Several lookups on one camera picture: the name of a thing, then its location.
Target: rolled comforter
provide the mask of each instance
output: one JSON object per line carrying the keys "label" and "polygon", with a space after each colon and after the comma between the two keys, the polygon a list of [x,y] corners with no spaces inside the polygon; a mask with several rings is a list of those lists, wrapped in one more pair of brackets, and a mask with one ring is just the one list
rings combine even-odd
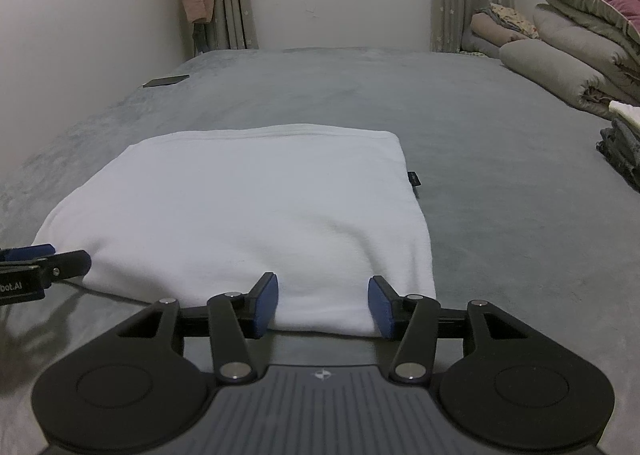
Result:
{"label": "rolled comforter", "polygon": [[640,66],[619,44],[564,16],[551,5],[536,6],[533,19],[540,38],[602,72],[633,99],[640,99]]}
{"label": "rolled comforter", "polygon": [[500,48],[504,65],[546,88],[578,110],[611,120],[611,101],[632,98],[602,72],[541,40],[521,40]]}

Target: blue gripper pad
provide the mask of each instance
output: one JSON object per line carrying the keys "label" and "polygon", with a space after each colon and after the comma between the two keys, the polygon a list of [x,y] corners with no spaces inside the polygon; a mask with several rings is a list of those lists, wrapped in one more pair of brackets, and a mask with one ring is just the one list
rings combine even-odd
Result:
{"label": "blue gripper pad", "polygon": [[391,302],[373,278],[369,280],[368,299],[369,311],[382,337],[392,339],[394,337],[395,323],[391,312]]}
{"label": "blue gripper pad", "polygon": [[28,261],[34,260],[34,258],[50,257],[55,253],[56,250],[51,244],[15,247],[6,252],[0,251],[0,261]]}
{"label": "blue gripper pad", "polygon": [[255,301],[254,327],[255,336],[261,338],[278,306],[278,277],[272,275]]}

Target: white folded cloth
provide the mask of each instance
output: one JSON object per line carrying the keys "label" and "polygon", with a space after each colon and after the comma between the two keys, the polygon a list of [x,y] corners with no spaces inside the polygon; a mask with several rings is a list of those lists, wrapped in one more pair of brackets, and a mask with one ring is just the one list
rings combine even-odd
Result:
{"label": "white folded cloth", "polygon": [[609,110],[622,117],[630,126],[640,132],[640,106],[633,106],[619,101],[611,101],[609,103]]}
{"label": "white folded cloth", "polygon": [[377,336],[367,283],[435,297],[429,232],[398,138],[311,124],[185,131],[130,146],[34,243],[84,249],[80,283],[182,307],[278,276],[271,328]]}

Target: dark gray folded clothes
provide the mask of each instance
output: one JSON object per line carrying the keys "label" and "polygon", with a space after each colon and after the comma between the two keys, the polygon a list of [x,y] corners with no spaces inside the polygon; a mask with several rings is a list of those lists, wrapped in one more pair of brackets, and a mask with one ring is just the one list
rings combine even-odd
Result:
{"label": "dark gray folded clothes", "polygon": [[596,149],[625,180],[640,191],[640,139],[622,118],[611,121],[612,128],[600,130],[602,141]]}
{"label": "dark gray folded clothes", "polygon": [[490,58],[500,59],[500,47],[474,34],[471,27],[467,27],[462,33],[460,47],[466,52],[481,52]]}
{"label": "dark gray folded clothes", "polygon": [[495,12],[491,10],[491,7],[483,7],[482,9],[476,10],[475,14],[479,12],[484,12],[485,14],[491,16],[491,19],[494,20],[498,25],[504,27],[505,29],[511,29],[516,32],[522,32],[522,29],[513,23],[509,23],[508,21],[504,21],[500,16],[498,16]]}

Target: white garment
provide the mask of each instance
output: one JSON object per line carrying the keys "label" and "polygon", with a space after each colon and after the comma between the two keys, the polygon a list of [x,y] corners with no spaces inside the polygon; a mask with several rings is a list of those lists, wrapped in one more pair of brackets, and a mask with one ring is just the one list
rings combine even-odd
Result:
{"label": "white garment", "polygon": [[626,120],[630,126],[640,131],[640,106],[632,106],[624,102],[611,101],[609,110]]}
{"label": "white garment", "polygon": [[278,276],[280,330],[376,336],[367,283],[435,297],[429,232],[398,138],[292,124],[130,146],[46,218],[34,243],[92,257],[82,285],[204,305]]}

